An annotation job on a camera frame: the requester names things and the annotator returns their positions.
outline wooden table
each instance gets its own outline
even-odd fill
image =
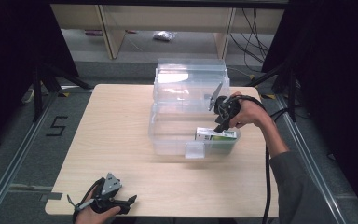
[[[231,87],[258,98],[250,87]],[[266,204],[265,141],[254,125],[241,128],[229,155],[202,160],[161,156],[148,138],[152,85],[98,85],[85,110],[53,192],[51,215],[70,215],[69,194],[79,203],[89,187],[112,172],[123,188],[116,199],[138,198],[127,216],[262,217]],[[271,172],[271,217],[278,216],[278,193]]]

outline gray sleeve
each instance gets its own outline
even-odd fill
[[[281,224],[337,223],[294,152],[275,156],[270,166],[278,185]]]

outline clear plastic container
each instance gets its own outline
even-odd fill
[[[182,105],[188,112],[208,111],[212,94],[223,83],[220,95],[230,95],[223,60],[159,59],[154,82],[156,104]]]
[[[150,111],[149,137],[159,155],[203,158],[209,153],[228,154],[240,138],[196,140],[198,127],[217,126],[217,115],[209,111],[212,94],[222,83],[219,95],[230,95],[223,60],[160,59]]]

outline wire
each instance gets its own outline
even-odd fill
[[[75,208],[79,205],[81,205],[82,203],[84,203],[87,199],[87,197],[89,196],[89,194],[92,192],[92,190],[97,187],[98,185],[100,185],[101,183],[103,182],[103,178],[95,181],[94,184],[91,185],[91,187],[89,188],[89,190],[87,190],[87,193],[84,195],[83,199],[80,201],[80,203],[78,205],[75,205],[71,198],[69,197],[69,195],[66,195],[67,199],[68,199],[68,202],[73,205]],[[77,218],[77,215],[79,214],[79,211],[75,209],[75,212],[72,214],[72,221],[73,223],[75,223],[76,221],[76,218]]]
[[[248,25],[249,25],[249,28],[251,29],[251,34],[250,34],[250,36],[249,36],[249,39],[246,39],[246,38],[243,36],[243,34],[242,34],[242,36],[248,41],[248,43],[251,43],[251,37],[252,37],[252,35],[255,36],[255,39],[256,39],[257,44],[258,44],[258,46],[256,46],[256,47],[260,49],[260,53],[261,53],[261,55],[262,55],[262,57],[263,57],[263,59],[264,59],[264,56],[265,56],[265,55],[267,56],[266,51],[268,51],[269,48],[268,48],[266,45],[264,45],[264,44],[260,41],[260,39],[258,38],[257,23],[256,23],[257,9],[254,8],[254,22],[253,22],[253,24],[250,23],[248,17],[246,16],[246,13],[245,13],[245,10],[244,10],[244,9],[242,9],[242,14],[243,14],[243,16],[245,17],[245,19],[246,19],[246,21],[247,21],[247,23],[248,23]]]
[[[302,107],[303,105],[302,104],[298,104],[298,105],[295,105],[295,108],[299,108],[299,107]],[[277,116],[276,118],[275,118],[275,122],[278,120],[278,118],[282,115],[282,114],[284,114],[284,113],[286,113],[286,112],[288,112],[289,111],[289,108],[288,107],[286,107],[286,108],[284,108],[284,109],[280,109],[280,110],[278,110],[278,111],[276,111],[275,113],[273,113],[273,114],[271,114],[271,115],[269,115],[270,117],[274,117],[274,116]]]
[[[245,66],[253,71],[253,72],[260,72],[260,71],[257,71],[257,70],[254,70],[253,68],[251,68],[248,63],[246,62],[246,54],[249,54],[251,57],[253,57],[254,59],[258,60],[260,63],[264,63],[264,61],[262,61],[261,59],[259,59],[257,56],[255,56],[251,51],[249,51],[248,49],[244,48],[243,46],[241,46],[241,44],[239,44],[237,42],[237,40],[235,40],[234,36],[232,36],[232,34],[229,34],[232,38],[232,40],[234,41],[234,43],[237,45],[237,47],[243,51],[243,62],[245,63]]]
[[[234,97],[229,97],[227,99],[225,99],[223,101],[223,103],[221,105],[219,105],[219,114],[220,116],[224,119],[224,120],[227,120],[229,118],[224,118],[222,116],[222,112],[221,112],[221,109],[224,109],[222,105],[229,105],[231,102],[233,101],[238,101],[239,99],[242,99],[242,100],[249,100],[249,101],[252,101],[254,102],[255,104],[259,105],[261,108],[263,108],[264,110],[266,110],[266,108],[261,104],[260,101],[256,100],[254,97],[251,97],[251,96],[246,96],[246,95],[237,95],[237,96],[234,96]],[[263,215],[263,220],[262,220],[262,224],[267,224],[267,221],[268,221],[268,218],[269,218],[269,207],[271,205],[271,177],[270,177],[270,172],[269,172],[269,149],[267,148],[266,146],[266,157],[265,157],[265,160],[266,160],[266,189],[267,189],[267,199],[266,199],[266,207],[264,209],[264,215]]]

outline black cable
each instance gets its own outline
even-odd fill
[[[252,45],[255,48],[260,48],[260,46],[257,46],[256,44],[252,43],[252,41],[250,39],[248,39],[243,33],[241,33],[241,35],[247,42],[249,42],[250,45]]]
[[[244,48],[241,44],[239,44],[237,42],[237,40],[234,38],[234,36],[232,36],[232,34],[230,34],[232,40],[234,41],[234,43],[237,45],[237,47],[244,51],[245,53],[249,54],[250,56],[252,56],[253,58],[255,58],[256,60],[258,60],[260,63],[263,63],[264,61],[261,60],[260,58],[258,58],[255,54],[253,54],[251,51],[249,51],[247,48]]]
[[[256,100],[254,97],[245,96],[245,95],[230,97],[227,99],[225,104],[229,105],[231,102],[239,100],[239,99],[252,101],[252,102],[256,103],[257,105],[259,105],[261,108],[263,108],[267,112],[266,108],[261,104],[260,101]],[[262,224],[267,224],[267,220],[269,218],[269,207],[271,205],[271,176],[269,173],[269,149],[267,148],[267,146],[266,146],[266,158],[265,159],[266,159],[267,199],[266,199],[266,207],[264,209]]]
[[[284,113],[286,113],[286,112],[288,112],[288,111],[289,111],[289,108],[285,108],[283,111],[281,111],[281,113],[278,115],[278,117],[275,118],[274,122],[277,122],[278,118],[279,118],[282,114],[284,114]]]
[[[245,49],[243,46],[241,46],[234,38],[234,36],[232,36],[232,34],[230,34],[232,40],[234,41],[234,43],[237,45],[237,47],[243,51],[243,62],[245,63],[245,66],[253,71],[253,72],[260,72],[257,70],[254,70],[253,68],[251,68],[248,63],[246,62],[246,54],[249,54],[250,56],[252,56],[253,58],[255,58],[256,60],[258,60],[260,63],[264,63],[261,59],[259,59],[257,56],[255,56],[251,51],[249,51],[248,49]]]
[[[95,181],[95,183],[93,185],[91,185],[91,187],[89,188],[89,190],[87,190],[86,194],[84,195],[83,199],[80,201],[80,203],[78,203],[77,205],[81,205],[83,204],[87,197],[89,196],[89,194],[91,193],[91,191],[98,185],[100,185],[102,183],[102,181],[104,180],[104,178],[101,178],[97,181]],[[72,200],[71,198],[69,197],[69,195],[67,195],[67,198],[68,198],[68,201],[71,205],[73,206],[76,206],[72,203]],[[75,223],[76,222],[76,218],[77,218],[77,215],[79,214],[79,211],[75,209],[74,213],[72,214],[72,222]]]
[[[269,115],[270,117],[274,117],[275,115],[277,115],[277,114],[279,114],[279,113],[284,113],[284,112],[286,112],[287,111],[287,108],[284,108],[284,109],[280,109],[280,110],[278,110],[277,112],[275,112],[275,113],[273,113],[273,114],[271,114],[271,115]]]
[[[250,41],[251,40],[251,36],[252,36],[252,34],[253,35],[255,35],[255,39],[257,40],[257,43],[258,43],[258,47],[260,48],[260,49],[262,49],[262,50],[269,50],[269,48],[265,45],[265,44],[263,44],[261,41],[260,41],[260,39],[258,38],[258,33],[257,33],[257,31],[255,31],[255,29],[256,29],[256,17],[257,17],[257,13],[256,13],[256,9],[254,9],[254,25],[252,25],[251,23],[250,23],[250,21],[249,21],[249,19],[248,19],[248,17],[246,16],[246,13],[245,13],[245,11],[244,11],[244,9],[242,9],[242,14],[243,14],[243,16],[245,17],[245,19],[246,19],[246,21],[248,22],[248,25],[249,25],[249,28],[251,29],[251,35],[249,36],[249,40],[248,41]]]

